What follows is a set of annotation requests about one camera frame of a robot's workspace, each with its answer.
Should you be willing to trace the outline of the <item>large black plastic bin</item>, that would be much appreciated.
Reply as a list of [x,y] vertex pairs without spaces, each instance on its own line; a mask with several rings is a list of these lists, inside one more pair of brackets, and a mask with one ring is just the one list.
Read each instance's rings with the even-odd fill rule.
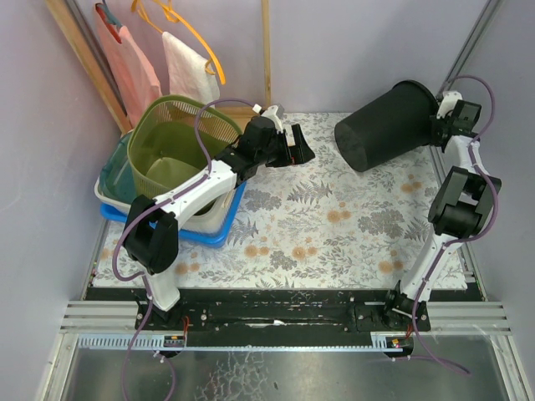
[[438,104],[430,90],[415,80],[400,81],[334,127],[345,162],[365,172],[431,143],[431,117]]

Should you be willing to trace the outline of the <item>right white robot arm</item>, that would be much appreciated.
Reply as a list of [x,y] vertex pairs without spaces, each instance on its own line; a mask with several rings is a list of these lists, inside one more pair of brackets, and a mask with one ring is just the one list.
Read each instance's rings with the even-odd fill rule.
[[449,255],[462,244],[482,236],[496,218],[497,195],[502,182],[483,166],[480,140],[473,133],[482,107],[465,101],[456,91],[441,96],[431,120],[432,144],[451,162],[428,221],[431,231],[413,267],[387,293],[382,320],[387,327],[403,329],[423,319],[426,303]]

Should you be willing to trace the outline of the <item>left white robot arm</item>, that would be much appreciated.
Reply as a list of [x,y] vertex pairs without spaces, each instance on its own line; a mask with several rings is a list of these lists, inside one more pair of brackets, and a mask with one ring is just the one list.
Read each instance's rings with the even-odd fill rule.
[[202,207],[251,179],[260,166],[303,165],[315,158],[299,124],[291,126],[293,144],[285,130],[267,117],[256,117],[233,145],[215,156],[210,166],[184,184],[149,199],[138,196],[130,207],[122,246],[142,265],[141,275],[153,305],[171,310],[181,295],[172,265],[179,252],[179,230]]

